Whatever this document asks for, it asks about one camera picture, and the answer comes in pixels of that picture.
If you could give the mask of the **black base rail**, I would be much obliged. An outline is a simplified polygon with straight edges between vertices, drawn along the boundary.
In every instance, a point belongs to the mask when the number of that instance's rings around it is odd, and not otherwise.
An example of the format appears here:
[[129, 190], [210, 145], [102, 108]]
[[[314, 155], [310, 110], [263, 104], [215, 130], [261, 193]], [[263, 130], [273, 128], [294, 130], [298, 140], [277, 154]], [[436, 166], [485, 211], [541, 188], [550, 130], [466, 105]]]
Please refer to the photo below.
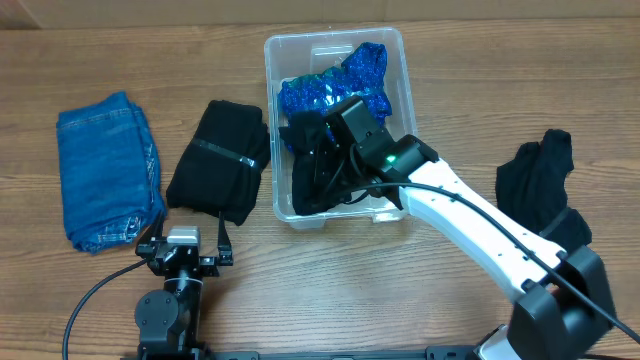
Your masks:
[[473, 345], [428, 346], [424, 350], [380, 350], [356, 352], [296, 352], [264, 354], [256, 351], [204, 352], [200, 354], [135, 355], [134, 359], [205, 360], [476, 360]]

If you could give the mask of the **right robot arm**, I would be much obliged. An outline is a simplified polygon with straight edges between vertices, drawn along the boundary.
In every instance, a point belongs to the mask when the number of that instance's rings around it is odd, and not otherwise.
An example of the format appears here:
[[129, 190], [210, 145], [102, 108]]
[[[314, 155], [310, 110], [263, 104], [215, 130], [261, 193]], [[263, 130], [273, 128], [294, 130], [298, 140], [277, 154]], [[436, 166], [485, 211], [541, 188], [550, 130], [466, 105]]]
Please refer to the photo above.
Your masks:
[[470, 359], [580, 359], [616, 327], [600, 257], [568, 253], [502, 213], [468, 187], [413, 135], [395, 140], [354, 96], [323, 119], [336, 151], [351, 161], [358, 189], [444, 234], [481, 266], [512, 303], [508, 324], [487, 335]]

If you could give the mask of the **blue sparkly garment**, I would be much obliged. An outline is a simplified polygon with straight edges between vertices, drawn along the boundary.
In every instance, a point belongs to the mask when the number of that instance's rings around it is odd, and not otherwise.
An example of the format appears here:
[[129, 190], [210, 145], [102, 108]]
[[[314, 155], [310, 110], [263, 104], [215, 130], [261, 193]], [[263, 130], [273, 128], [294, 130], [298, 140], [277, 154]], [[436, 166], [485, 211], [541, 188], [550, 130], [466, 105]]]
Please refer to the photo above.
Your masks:
[[378, 124], [384, 126], [393, 113], [384, 90], [387, 64], [388, 53], [383, 44], [363, 42], [338, 66], [284, 81], [278, 100], [287, 117], [287, 127], [296, 124], [294, 116], [298, 113], [326, 115], [352, 96], [359, 96]]

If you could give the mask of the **folded blue jeans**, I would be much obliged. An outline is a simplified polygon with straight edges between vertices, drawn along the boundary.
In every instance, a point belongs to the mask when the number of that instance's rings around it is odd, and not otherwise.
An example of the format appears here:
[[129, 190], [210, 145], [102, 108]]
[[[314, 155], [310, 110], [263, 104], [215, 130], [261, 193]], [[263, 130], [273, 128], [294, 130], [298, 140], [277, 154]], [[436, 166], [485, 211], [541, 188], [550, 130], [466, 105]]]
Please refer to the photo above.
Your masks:
[[130, 244], [167, 214], [158, 149], [124, 92], [60, 113], [56, 135], [64, 229], [76, 250]]

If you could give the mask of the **clear plastic storage bin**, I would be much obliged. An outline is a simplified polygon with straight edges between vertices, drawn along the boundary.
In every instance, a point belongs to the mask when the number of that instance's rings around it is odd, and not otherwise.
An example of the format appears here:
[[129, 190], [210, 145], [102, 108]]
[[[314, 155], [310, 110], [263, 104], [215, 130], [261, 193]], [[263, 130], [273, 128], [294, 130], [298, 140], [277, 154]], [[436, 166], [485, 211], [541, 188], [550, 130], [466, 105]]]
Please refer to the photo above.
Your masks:
[[369, 217], [374, 223], [398, 221], [407, 213], [385, 198], [368, 197], [354, 205], [339, 205], [326, 212], [299, 216], [292, 205], [294, 155], [280, 139], [278, 128], [288, 124], [278, 93], [282, 84], [296, 77], [320, 73], [339, 65], [364, 42], [386, 47], [388, 62], [384, 91], [392, 114], [385, 119], [391, 136], [417, 135], [409, 73], [401, 33], [392, 27], [279, 34], [264, 46], [270, 127], [273, 210], [276, 217], [296, 230], [322, 228], [330, 219]]

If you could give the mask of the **cardboard backdrop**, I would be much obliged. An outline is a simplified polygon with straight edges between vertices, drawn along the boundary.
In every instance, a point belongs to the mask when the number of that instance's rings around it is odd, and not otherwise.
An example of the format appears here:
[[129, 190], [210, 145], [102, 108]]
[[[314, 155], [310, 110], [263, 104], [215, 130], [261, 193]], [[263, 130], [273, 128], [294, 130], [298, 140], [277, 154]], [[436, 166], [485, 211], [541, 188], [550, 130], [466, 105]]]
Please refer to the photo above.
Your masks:
[[639, 0], [1, 0], [3, 29], [638, 15]]

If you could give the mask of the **black folded garment with tape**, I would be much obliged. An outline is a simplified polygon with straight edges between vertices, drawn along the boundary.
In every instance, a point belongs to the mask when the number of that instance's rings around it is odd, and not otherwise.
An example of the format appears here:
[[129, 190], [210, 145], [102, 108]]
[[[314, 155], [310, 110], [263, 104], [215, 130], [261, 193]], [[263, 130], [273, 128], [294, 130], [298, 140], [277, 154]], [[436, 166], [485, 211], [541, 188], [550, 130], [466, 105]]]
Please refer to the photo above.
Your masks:
[[256, 205], [270, 160], [270, 136], [256, 106], [213, 100], [166, 190], [171, 208], [189, 208], [242, 225]]

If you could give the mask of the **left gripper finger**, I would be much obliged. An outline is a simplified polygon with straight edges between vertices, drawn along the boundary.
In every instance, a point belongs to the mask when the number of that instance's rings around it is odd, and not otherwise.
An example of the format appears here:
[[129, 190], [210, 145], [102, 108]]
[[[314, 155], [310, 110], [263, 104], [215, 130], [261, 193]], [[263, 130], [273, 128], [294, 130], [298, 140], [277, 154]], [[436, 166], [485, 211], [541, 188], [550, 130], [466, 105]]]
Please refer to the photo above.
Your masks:
[[147, 226], [145, 226], [136, 237], [135, 244], [148, 245], [155, 237], [160, 237], [163, 231], [163, 225], [165, 221], [165, 215], [163, 213], [158, 214], [154, 220]]
[[232, 245], [229, 239], [228, 232], [226, 230], [225, 225], [225, 216], [222, 211], [218, 213], [218, 239], [217, 239], [217, 248], [220, 253], [231, 253]]

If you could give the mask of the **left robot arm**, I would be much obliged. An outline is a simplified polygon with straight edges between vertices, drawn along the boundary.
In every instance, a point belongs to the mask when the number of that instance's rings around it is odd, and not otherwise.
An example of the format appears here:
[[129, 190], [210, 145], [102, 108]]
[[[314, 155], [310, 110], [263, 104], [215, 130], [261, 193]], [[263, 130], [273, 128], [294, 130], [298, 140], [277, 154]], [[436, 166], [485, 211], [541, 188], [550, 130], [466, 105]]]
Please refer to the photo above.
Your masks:
[[163, 287], [145, 294], [135, 308], [139, 328], [139, 359], [212, 359], [213, 352], [198, 340], [202, 289], [206, 277], [218, 277], [221, 267], [234, 264], [223, 215], [218, 217], [216, 256], [200, 253], [196, 226], [175, 226], [164, 235], [164, 217], [142, 230], [135, 253], [164, 279]]

